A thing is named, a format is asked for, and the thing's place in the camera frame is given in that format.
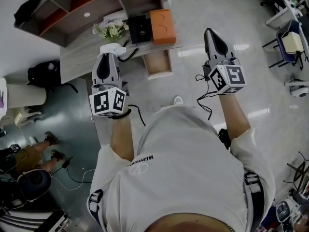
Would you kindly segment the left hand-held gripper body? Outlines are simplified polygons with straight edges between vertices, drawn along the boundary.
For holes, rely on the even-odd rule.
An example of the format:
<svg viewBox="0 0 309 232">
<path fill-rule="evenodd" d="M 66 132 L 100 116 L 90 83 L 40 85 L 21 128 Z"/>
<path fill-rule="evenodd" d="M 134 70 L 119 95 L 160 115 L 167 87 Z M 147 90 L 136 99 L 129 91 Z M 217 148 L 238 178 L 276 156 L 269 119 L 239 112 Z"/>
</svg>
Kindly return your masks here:
<svg viewBox="0 0 309 232">
<path fill-rule="evenodd" d="M 123 81 L 112 78 L 106 82 L 93 79 L 92 94 L 89 96 L 92 115 L 112 117 L 124 112 L 126 91 Z"/>
</svg>

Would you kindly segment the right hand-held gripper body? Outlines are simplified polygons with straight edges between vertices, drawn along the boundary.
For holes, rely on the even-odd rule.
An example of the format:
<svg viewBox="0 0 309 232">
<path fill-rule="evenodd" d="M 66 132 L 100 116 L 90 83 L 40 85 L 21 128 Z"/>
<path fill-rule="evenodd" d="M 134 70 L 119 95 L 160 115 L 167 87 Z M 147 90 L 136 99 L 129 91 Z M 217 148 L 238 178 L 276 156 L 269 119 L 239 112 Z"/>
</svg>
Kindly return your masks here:
<svg viewBox="0 0 309 232">
<path fill-rule="evenodd" d="M 236 93 L 246 86 L 244 68 L 236 57 L 207 60 L 202 68 L 205 80 L 212 81 L 218 94 Z"/>
</svg>

